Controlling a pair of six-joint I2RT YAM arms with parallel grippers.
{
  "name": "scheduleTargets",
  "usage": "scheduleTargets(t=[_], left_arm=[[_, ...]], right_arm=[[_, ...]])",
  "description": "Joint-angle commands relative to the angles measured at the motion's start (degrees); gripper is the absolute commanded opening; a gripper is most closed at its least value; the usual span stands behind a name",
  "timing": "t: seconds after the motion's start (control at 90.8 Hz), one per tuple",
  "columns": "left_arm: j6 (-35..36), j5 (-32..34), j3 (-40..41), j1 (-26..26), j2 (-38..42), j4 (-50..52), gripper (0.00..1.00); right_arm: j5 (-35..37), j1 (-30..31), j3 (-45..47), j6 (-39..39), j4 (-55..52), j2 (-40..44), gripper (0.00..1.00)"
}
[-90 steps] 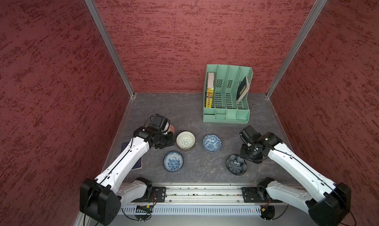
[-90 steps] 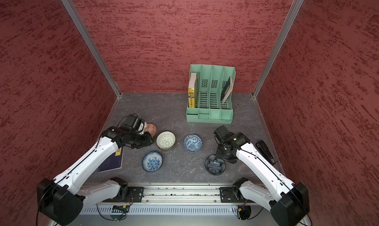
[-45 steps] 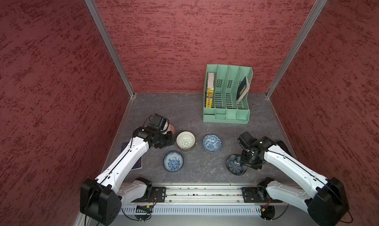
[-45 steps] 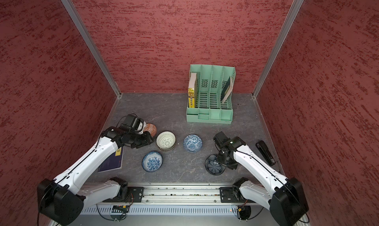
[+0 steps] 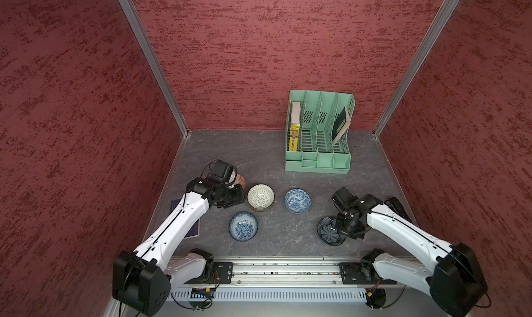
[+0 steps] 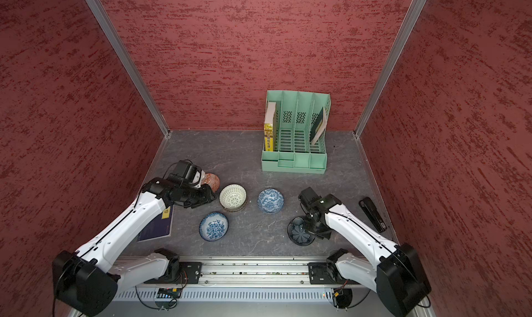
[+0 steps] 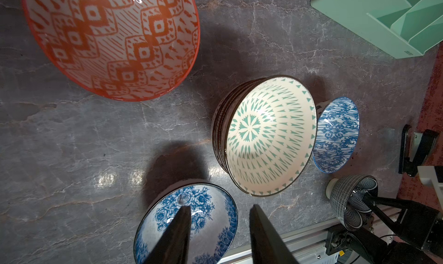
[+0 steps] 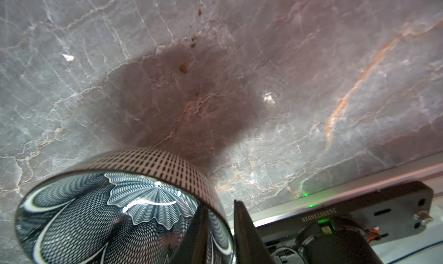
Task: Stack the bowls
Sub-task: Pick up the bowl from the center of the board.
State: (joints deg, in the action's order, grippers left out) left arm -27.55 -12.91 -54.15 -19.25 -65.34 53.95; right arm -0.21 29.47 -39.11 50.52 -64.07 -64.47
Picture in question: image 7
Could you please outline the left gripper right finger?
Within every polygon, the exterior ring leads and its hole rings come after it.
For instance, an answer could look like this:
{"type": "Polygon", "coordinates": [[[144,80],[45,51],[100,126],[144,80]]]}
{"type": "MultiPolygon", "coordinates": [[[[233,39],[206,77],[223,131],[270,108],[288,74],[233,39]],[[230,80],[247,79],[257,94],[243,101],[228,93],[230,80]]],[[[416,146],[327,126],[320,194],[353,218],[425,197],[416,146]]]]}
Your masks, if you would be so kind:
{"type": "Polygon", "coordinates": [[[250,210],[249,229],[254,264],[299,264],[258,204],[250,210]]]}

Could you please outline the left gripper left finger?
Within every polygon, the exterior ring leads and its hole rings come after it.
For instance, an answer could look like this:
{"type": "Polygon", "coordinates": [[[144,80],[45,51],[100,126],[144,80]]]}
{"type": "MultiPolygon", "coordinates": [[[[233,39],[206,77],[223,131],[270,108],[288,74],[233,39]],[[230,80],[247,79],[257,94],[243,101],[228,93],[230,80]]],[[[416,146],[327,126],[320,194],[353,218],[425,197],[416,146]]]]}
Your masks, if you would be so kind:
{"type": "Polygon", "coordinates": [[[182,206],[149,253],[144,264],[186,264],[191,232],[191,208],[182,206]]]}

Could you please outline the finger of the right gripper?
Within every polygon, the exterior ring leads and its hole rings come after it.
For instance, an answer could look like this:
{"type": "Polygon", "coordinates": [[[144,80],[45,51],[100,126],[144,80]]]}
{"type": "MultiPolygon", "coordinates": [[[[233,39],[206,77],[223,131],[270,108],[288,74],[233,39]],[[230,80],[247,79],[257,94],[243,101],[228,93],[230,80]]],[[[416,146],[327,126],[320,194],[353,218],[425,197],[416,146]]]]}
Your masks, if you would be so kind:
{"type": "Polygon", "coordinates": [[[365,193],[362,200],[372,211],[378,209],[378,205],[401,209],[400,201],[393,198],[375,197],[365,193]]]}
{"type": "MultiPolygon", "coordinates": [[[[386,214],[392,221],[396,221],[398,218],[398,208],[390,206],[379,206],[379,208],[386,214]]],[[[380,219],[375,213],[372,213],[363,226],[376,236],[394,236],[395,234],[389,227],[380,219]]]]}

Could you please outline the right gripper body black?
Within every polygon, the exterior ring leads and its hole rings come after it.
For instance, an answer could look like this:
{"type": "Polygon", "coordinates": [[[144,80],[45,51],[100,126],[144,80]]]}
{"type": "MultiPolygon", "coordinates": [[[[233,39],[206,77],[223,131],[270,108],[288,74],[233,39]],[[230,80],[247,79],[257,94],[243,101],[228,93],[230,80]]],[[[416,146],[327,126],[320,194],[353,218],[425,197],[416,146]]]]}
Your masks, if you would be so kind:
{"type": "Polygon", "coordinates": [[[415,201],[385,200],[386,205],[400,209],[398,219],[389,223],[403,241],[421,250],[443,249],[443,213],[415,201]]]}

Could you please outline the dark petal pattern bowl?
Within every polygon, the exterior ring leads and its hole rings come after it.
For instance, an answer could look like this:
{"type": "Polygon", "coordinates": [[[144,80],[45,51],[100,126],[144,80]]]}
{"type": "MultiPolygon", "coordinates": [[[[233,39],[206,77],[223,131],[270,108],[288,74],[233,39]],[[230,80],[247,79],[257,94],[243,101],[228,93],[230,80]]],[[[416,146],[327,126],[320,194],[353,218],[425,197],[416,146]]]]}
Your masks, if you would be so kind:
{"type": "Polygon", "coordinates": [[[341,224],[349,231],[356,231],[363,227],[372,214],[372,210],[364,203],[363,197],[365,195],[376,197],[378,183],[369,175],[333,178],[326,187],[325,195],[341,224]]]}

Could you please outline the green triangle white bowl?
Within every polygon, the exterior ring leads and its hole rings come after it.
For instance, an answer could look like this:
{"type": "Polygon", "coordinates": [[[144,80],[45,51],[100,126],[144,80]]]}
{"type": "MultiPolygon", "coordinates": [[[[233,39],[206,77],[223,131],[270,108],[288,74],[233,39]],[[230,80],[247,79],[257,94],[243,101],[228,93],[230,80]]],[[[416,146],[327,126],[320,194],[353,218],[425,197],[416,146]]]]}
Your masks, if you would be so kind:
{"type": "Polygon", "coordinates": [[[305,169],[317,135],[307,87],[290,76],[266,78],[240,101],[227,132],[228,173],[243,192],[267,197],[305,169]]]}

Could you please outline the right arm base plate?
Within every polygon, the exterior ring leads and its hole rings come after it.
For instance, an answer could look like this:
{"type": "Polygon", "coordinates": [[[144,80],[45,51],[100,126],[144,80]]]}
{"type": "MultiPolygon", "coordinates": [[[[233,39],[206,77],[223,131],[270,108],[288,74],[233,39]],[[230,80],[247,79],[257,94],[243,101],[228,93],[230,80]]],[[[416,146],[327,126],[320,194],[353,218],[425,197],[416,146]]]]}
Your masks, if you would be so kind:
{"type": "Polygon", "coordinates": [[[351,249],[370,264],[380,264],[388,251],[387,242],[367,229],[348,231],[341,224],[328,229],[325,247],[327,255],[351,249]]]}

